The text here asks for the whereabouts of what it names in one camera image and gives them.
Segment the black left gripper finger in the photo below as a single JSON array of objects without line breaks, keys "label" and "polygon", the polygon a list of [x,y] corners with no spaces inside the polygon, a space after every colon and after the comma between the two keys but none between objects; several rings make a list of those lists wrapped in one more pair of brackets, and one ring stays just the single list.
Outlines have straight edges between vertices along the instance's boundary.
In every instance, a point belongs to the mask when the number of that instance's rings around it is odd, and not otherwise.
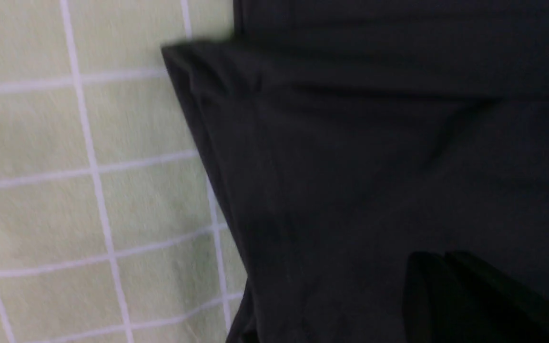
[{"label": "black left gripper finger", "polygon": [[413,252],[402,315],[408,343],[549,343],[549,300],[468,252]]}]

